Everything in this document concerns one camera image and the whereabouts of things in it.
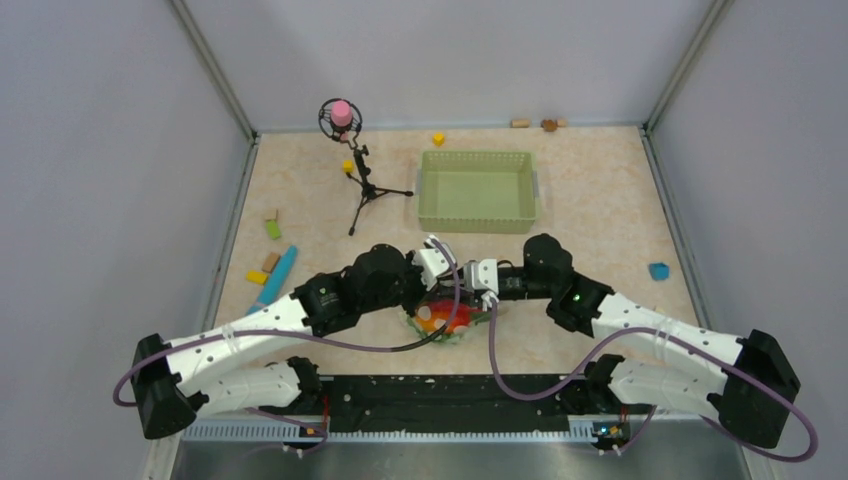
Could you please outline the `red orange toy pepper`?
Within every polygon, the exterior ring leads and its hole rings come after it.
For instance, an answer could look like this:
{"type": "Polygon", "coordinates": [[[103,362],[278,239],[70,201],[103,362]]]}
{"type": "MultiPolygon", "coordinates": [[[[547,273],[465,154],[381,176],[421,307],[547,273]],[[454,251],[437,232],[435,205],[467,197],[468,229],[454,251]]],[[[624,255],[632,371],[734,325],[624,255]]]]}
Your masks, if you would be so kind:
{"type": "Polygon", "coordinates": [[[472,314],[475,310],[460,303],[454,317],[451,317],[452,311],[453,302],[451,300],[438,300],[423,304],[410,318],[411,325],[424,335],[429,335],[447,324],[449,326],[445,330],[445,335],[462,334],[471,326],[472,314]]]}

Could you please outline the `clear zip top bag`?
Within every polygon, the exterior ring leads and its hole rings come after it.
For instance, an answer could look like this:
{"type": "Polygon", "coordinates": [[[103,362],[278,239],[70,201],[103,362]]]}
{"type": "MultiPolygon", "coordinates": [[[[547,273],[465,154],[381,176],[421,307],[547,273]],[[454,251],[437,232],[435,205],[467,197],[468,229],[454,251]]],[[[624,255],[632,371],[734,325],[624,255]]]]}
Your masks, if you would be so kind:
{"type": "Polygon", "coordinates": [[[485,310],[482,304],[472,298],[463,297],[457,312],[453,311],[452,298],[431,298],[419,304],[412,315],[402,313],[400,317],[420,339],[424,339],[440,328],[446,326],[444,332],[434,343],[456,343],[461,341],[469,330],[477,325],[488,323],[491,311],[485,310]]]}

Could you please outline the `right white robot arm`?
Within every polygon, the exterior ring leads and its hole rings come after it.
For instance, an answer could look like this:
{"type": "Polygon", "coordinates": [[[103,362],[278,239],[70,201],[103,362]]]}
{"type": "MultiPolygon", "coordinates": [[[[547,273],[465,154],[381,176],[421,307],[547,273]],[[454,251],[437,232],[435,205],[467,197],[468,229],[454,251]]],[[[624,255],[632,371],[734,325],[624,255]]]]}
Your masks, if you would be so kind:
{"type": "Polygon", "coordinates": [[[773,336],[718,333],[642,306],[578,273],[571,254],[548,234],[525,242],[522,265],[485,261],[480,270],[496,299],[543,299],[559,327],[654,358],[603,354],[588,361],[576,386],[559,391],[573,411],[652,405],[704,417],[754,447],[778,445],[800,382],[773,336]]]}

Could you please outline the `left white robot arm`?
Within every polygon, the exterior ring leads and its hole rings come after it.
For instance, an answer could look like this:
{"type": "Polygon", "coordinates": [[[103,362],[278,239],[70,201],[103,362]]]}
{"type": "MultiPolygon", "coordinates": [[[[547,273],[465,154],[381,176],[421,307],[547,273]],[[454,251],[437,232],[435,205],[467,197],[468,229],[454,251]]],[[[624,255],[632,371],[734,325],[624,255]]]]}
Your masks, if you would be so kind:
{"type": "Polygon", "coordinates": [[[197,419],[260,406],[290,406],[308,413],[319,404],[321,382],[311,362],[293,357],[278,367],[245,364],[301,342],[341,347],[332,334],[360,318],[401,306],[414,310],[446,272],[452,252],[436,238],[407,254],[378,244],[340,271],[319,273],[258,311],[221,327],[165,340],[141,339],[129,384],[142,435],[155,440],[185,430],[197,419]]]}

